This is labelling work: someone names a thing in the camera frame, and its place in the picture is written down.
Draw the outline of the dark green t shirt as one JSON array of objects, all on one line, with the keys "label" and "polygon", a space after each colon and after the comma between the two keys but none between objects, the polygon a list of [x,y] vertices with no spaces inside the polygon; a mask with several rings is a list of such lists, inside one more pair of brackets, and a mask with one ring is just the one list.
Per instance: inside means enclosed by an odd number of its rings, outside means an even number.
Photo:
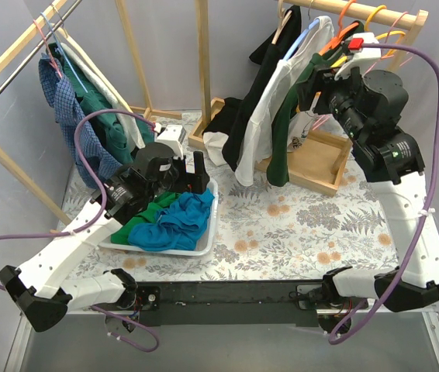
[{"label": "dark green t shirt", "polygon": [[[317,53],[312,55],[307,67],[314,67],[322,61],[322,57]],[[289,144],[289,128],[292,117],[296,114],[298,96],[296,82],[289,89],[275,119],[271,124],[272,129],[272,154],[269,157],[268,168],[266,170],[269,184],[277,187],[284,186],[289,181],[287,147]]]}]

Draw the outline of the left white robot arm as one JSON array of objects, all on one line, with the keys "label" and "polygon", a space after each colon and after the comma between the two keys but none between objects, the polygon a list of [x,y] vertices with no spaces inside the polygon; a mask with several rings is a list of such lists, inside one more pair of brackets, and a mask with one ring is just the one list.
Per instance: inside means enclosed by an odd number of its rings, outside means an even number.
[{"label": "left white robot arm", "polygon": [[137,283],[122,269],[76,281],[67,276],[157,196],[166,191],[205,191],[209,175],[202,152],[193,153],[193,164],[189,173],[185,156],[163,143],[147,145],[133,163],[102,182],[103,189],[92,194],[62,236],[18,267],[0,270],[0,282],[35,331],[51,329],[71,310],[98,304],[127,310],[136,304]]}]

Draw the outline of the bright green t shirt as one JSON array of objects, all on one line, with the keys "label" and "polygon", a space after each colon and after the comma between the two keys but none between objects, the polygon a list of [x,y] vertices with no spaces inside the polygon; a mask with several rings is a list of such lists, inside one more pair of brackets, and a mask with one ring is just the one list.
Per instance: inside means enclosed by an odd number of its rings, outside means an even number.
[{"label": "bright green t shirt", "polygon": [[168,208],[180,196],[180,193],[166,191],[162,195],[156,197],[143,212],[132,217],[121,229],[113,233],[110,237],[110,242],[119,245],[129,245],[128,237],[134,226],[142,223],[155,223],[155,215],[161,209]]}]

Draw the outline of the white plastic basket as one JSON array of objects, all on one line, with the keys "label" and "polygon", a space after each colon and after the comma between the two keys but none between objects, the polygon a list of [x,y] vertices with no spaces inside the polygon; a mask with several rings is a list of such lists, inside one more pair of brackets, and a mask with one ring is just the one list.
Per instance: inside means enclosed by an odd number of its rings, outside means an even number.
[{"label": "white plastic basket", "polygon": [[141,253],[203,256],[212,248],[218,204],[218,184],[214,179],[209,180],[201,194],[166,191],[101,246]]}]

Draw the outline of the yellow hanger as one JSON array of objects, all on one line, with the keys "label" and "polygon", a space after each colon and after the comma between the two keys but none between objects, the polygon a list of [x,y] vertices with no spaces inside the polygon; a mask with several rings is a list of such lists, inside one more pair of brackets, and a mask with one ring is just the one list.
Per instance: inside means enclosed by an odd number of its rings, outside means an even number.
[{"label": "yellow hanger", "polygon": [[[365,31],[369,31],[369,25],[373,18],[382,10],[386,10],[387,7],[385,5],[379,5],[375,7],[371,15],[368,16],[368,18],[365,20]],[[398,16],[392,25],[389,27],[389,30],[386,33],[382,33],[380,35],[377,35],[375,38],[377,40],[384,40],[385,43],[388,43],[390,36],[397,36],[396,44],[399,44],[402,39],[405,37],[406,33],[404,31],[395,30],[396,24],[399,20],[401,20],[405,15],[407,15],[408,12],[402,12],[400,16]],[[347,61],[347,56],[343,55],[340,57],[334,64],[331,65],[331,67],[340,67]]]}]

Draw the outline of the teal blue t shirt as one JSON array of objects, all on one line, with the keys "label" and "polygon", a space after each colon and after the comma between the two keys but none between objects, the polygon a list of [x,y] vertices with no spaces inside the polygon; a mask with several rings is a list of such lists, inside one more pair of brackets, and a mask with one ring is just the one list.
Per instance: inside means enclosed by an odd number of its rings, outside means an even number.
[{"label": "teal blue t shirt", "polygon": [[206,231],[214,199],[210,190],[202,194],[181,194],[155,215],[155,223],[134,226],[128,243],[148,252],[193,251]]}]

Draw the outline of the orange hanger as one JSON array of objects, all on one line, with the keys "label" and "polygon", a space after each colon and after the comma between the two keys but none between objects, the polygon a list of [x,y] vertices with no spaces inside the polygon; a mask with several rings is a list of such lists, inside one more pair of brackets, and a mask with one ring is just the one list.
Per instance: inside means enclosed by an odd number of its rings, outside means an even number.
[{"label": "orange hanger", "polygon": [[358,26],[358,22],[354,21],[349,26],[343,27],[343,18],[346,15],[347,10],[354,3],[355,0],[349,0],[347,4],[342,8],[337,20],[338,31],[336,35],[318,52],[319,55],[324,55],[327,51],[335,48],[340,43],[340,41],[344,38],[347,32],[352,31]]}]

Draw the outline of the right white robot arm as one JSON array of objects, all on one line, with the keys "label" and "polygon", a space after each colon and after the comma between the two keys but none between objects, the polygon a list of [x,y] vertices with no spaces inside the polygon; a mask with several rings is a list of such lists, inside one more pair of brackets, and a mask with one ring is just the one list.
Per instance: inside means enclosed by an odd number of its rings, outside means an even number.
[{"label": "right white robot arm", "polygon": [[330,114],[352,143],[356,163],[384,212],[400,261],[388,270],[343,267],[324,275],[312,301],[339,308],[350,297],[380,299],[393,312],[422,308],[439,300],[439,234],[425,207],[427,182],[416,140],[398,122],[409,95],[393,72],[362,74],[351,68],[346,78],[331,67],[315,67],[297,85],[299,106]]}]

